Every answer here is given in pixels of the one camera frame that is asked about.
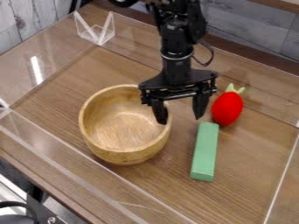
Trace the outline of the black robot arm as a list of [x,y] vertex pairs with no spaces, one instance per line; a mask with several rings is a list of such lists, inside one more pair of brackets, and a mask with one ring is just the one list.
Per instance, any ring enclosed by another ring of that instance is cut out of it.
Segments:
[[[128,8],[141,0],[108,0],[114,6]],[[141,103],[152,107],[156,121],[165,125],[169,100],[192,98],[192,111],[201,118],[216,92],[217,73],[193,69],[193,46],[205,45],[206,20],[201,14],[200,0],[144,0],[153,15],[161,37],[161,72],[138,84]]]

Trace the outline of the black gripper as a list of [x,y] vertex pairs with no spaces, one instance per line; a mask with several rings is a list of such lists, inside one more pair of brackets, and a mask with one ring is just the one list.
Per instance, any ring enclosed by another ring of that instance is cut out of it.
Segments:
[[194,51],[185,55],[161,54],[160,73],[138,84],[141,103],[152,105],[156,121],[166,124],[168,111],[165,101],[192,98],[192,111],[196,119],[205,113],[209,97],[216,92],[217,73],[192,68]]

